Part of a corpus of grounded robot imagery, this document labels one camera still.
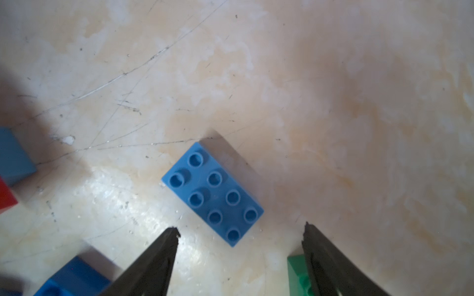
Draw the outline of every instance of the dark blue lego brick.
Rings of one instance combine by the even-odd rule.
[[[36,172],[36,167],[9,128],[0,127],[0,177],[8,186]]]
[[[55,273],[34,296],[95,296],[110,284],[79,257]]]
[[[0,289],[0,296],[22,296],[21,292],[8,291],[5,289]]]
[[[264,213],[199,143],[191,146],[162,181],[232,247]]]

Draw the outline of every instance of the scratched floor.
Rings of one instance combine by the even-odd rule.
[[[38,166],[0,278],[32,295],[87,250],[117,276],[175,225],[169,295],[287,295],[310,221],[393,295],[474,294],[473,11],[0,0],[0,125]],[[235,248],[160,183],[200,139],[265,209]]]

